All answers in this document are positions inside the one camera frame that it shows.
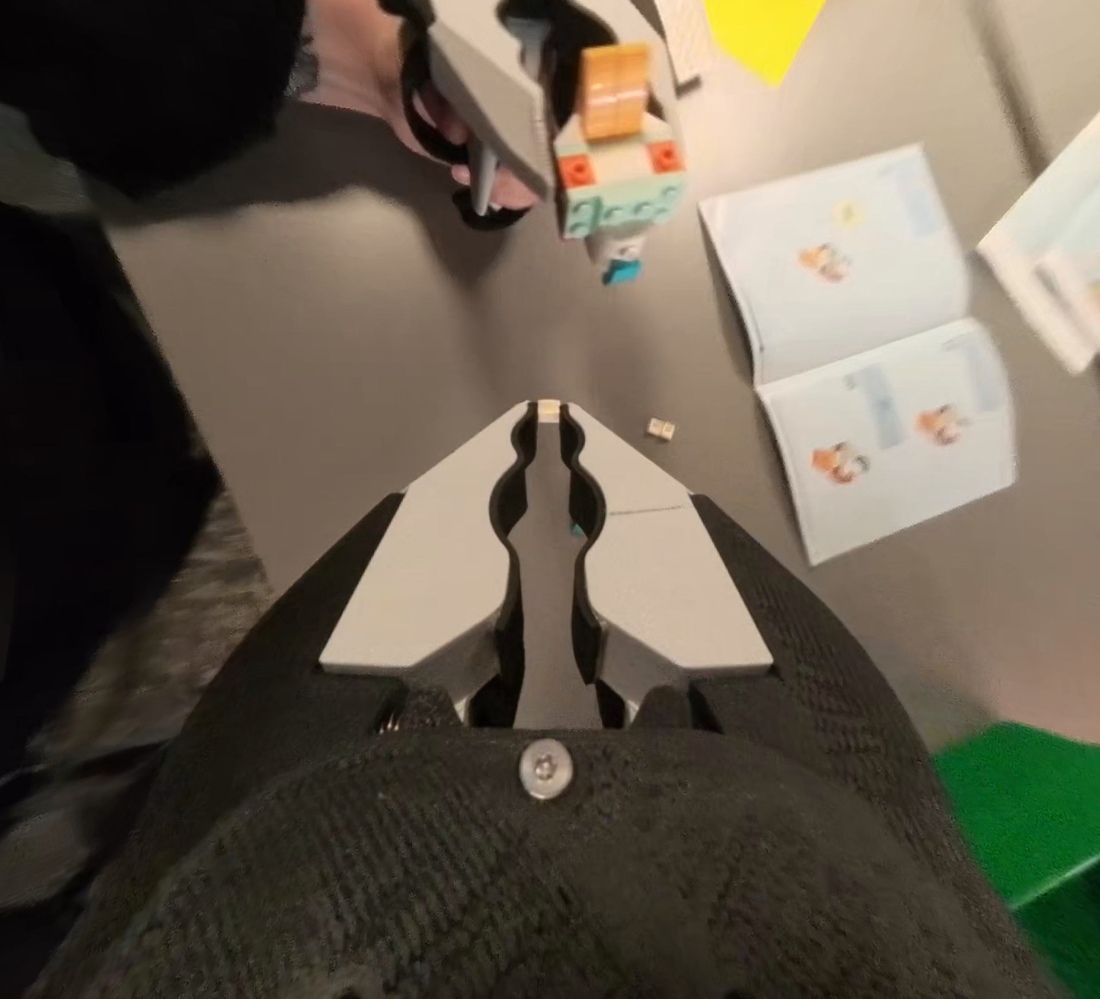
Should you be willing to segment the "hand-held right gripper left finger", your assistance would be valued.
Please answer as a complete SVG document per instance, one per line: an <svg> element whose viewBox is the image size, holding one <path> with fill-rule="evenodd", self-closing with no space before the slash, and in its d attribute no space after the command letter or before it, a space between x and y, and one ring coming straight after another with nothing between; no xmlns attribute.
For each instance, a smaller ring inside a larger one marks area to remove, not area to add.
<svg viewBox="0 0 1100 999"><path fill-rule="evenodd" d="M409 484L319 666L446 691L458 717L514 717L524 613L510 534L528 509L528 403Z"/></svg>

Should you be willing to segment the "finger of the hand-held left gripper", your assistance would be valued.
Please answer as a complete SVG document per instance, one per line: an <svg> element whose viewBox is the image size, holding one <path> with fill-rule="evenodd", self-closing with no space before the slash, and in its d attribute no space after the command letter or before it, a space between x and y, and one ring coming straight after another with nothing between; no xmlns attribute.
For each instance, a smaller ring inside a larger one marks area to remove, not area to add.
<svg viewBox="0 0 1100 999"><path fill-rule="evenodd" d="M468 130L459 147L429 129L421 147L448 167L468 167L476 204L490 202L494 160L547 199L556 177L549 158L543 86L525 69L524 44L505 24L508 0L426 0L426 65L435 90Z"/></svg>
<svg viewBox="0 0 1100 999"><path fill-rule="evenodd" d="M574 111L582 53L606 44L648 46L649 95L645 109L666 124L678 144L684 143L672 63L653 8L635 0L557 0L552 18L550 112L556 122L556 160L586 150L580 116Z"/></svg>

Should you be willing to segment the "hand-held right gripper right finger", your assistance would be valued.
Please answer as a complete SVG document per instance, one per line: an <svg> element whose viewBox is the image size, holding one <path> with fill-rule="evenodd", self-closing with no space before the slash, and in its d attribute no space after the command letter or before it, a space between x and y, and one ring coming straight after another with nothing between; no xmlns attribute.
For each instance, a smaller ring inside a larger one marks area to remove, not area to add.
<svg viewBox="0 0 1100 999"><path fill-rule="evenodd" d="M636 717L648 694L765 676L773 655L692 492L576 404L559 413L574 568L573 650L602 717Z"/></svg>

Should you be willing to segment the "white and orange lego model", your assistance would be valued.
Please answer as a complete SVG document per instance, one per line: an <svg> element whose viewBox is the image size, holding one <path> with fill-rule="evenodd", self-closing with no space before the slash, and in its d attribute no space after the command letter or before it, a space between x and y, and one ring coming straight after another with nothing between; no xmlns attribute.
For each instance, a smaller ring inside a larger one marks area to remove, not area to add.
<svg viewBox="0 0 1100 999"><path fill-rule="evenodd" d="M660 39L588 46L552 145L563 240L582 243L600 281L640 276L645 244L685 195L675 78Z"/></svg>

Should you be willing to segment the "person's left forearm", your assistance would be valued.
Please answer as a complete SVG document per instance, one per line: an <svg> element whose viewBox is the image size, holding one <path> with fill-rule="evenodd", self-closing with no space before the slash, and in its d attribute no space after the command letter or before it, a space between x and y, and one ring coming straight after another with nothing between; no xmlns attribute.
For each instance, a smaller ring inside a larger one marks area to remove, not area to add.
<svg viewBox="0 0 1100 999"><path fill-rule="evenodd" d="M142 197L274 130L307 0L1 0L2 105L38 145Z"/></svg>

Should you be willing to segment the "white flat lego plate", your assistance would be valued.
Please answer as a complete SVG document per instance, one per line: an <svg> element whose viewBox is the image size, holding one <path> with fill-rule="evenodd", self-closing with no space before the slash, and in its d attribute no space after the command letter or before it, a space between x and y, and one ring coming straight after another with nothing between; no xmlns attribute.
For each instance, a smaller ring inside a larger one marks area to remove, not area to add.
<svg viewBox="0 0 1100 999"><path fill-rule="evenodd" d="M702 83L718 57L704 0L653 0L678 88Z"/></svg>

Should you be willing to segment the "open lego instruction booklet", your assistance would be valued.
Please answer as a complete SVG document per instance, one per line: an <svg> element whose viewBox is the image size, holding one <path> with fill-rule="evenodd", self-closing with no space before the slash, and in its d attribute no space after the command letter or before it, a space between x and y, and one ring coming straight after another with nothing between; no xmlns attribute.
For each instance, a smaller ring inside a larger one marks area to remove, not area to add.
<svg viewBox="0 0 1100 999"><path fill-rule="evenodd" d="M909 144L698 204L810 566L1012 486L1007 370Z"/></svg>

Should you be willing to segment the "person's left hand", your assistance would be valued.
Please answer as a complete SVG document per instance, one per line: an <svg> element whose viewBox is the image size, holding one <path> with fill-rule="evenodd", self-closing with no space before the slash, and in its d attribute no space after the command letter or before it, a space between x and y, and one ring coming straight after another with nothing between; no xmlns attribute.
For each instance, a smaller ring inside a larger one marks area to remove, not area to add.
<svg viewBox="0 0 1100 999"><path fill-rule="evenodd" d="M282 98L374 118L428 156L405 114L404 57L403 22L380 0L305 0Z"/></svg>

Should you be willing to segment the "yellow paper sheet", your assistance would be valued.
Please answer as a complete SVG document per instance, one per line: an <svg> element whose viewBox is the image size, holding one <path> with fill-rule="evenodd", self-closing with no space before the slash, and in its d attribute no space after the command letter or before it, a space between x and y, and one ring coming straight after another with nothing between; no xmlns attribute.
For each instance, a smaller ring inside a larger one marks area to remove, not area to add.
<svg viewBox="0 0 1100 999"><path fill-rule="evenodd" d="M722 52L780 86L828 0L703 0Z"/></svg>

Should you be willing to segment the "person's dark clothed upper body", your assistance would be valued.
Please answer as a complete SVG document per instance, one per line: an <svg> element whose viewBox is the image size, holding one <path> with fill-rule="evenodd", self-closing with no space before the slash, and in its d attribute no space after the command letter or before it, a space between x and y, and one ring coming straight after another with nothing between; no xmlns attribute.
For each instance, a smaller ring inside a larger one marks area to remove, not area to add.
<svg viewBox="0 0 1100 999"><path fill-rule="evenodd" d="M2 775L170 584L219 487L92 222L2 206Z"/></svg>

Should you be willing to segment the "green plastic bin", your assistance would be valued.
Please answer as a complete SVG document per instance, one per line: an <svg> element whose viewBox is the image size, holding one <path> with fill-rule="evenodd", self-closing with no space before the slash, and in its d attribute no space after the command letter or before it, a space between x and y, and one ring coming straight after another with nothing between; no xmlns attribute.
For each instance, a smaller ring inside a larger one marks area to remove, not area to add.
<svg viewBox="0 0 1100 999"><path fill-rule="evenodd" d="M1098 865L1098 745L1002 721L932 761L964 839L1011 910Z"/></svg>

